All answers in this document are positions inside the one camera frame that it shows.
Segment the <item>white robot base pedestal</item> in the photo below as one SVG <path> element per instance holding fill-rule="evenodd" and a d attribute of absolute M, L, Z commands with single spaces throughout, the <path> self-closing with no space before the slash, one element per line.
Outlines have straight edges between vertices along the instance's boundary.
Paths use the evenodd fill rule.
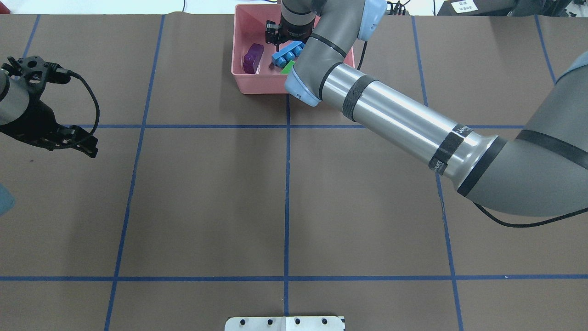
<path fill-rule="evenodd" d="M 339 316 L 265 316 L 227 319 L 225 331 L 345 331 Z"/>

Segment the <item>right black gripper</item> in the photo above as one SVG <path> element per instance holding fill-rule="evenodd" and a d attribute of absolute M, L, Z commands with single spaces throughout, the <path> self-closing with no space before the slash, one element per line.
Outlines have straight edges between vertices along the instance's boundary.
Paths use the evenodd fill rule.
<path fill-rule="evenodd" d="M 306 43 L 313 33 L 315 20 L 313 18 L 309 23 L 299 25 L 281 18 L 280 27 L 278 28 L 278 44 L 286 43 L 289 40 L 300 40 Z"/>

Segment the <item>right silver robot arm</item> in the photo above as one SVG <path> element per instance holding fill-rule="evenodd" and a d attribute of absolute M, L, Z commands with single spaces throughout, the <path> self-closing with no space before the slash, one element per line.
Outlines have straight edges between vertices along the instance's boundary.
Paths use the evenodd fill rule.
<path fill-rule="evenodd" d="M 324 102 L 448 178 L 477 207 L 546 217 L 587 208 L 587 54 L 577 57 L 513 140 L 485 136 L 428 103 L 344 63 L 369 40 L 384 0 L 284 0 L 287 39 L 305 47 L 285 81 L 288 93 Z"/>

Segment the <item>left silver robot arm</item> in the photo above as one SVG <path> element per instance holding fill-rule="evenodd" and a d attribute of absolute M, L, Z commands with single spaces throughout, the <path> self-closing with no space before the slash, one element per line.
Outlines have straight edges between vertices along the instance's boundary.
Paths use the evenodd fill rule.
<path fill-rule="evenodd" d="M 100 119 L 100 107 L 96 96 L 79 74 L 80 80 L 90 93 L 95 105 L 95 122 L 92 130 L 86 131 L 78 125 L 65 126 L 57 122 L 55 113 L 39 96 L 7 74 L 1 78 L 1 133 L 32 147 L 55 151 L 75 149 L 94 159 L 97 157 L 97 138 L 94 136 Z"/>

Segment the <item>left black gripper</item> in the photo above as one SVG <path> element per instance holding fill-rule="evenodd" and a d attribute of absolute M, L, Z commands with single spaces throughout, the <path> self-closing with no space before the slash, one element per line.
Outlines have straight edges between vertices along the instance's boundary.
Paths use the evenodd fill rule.
<path fill-rule="evenodd" d="M 76 125 L 58 127 L 53 110 L 40 100 L 32 100 L 23 115 L 0 126 L 0 132 L 22 143 L 49 151 L 75 149 L 91 159 L 97 157 L 98 139 L 90 132 Z M 52 141 L 50 138 L 56 131 L 57 141 Z"/>

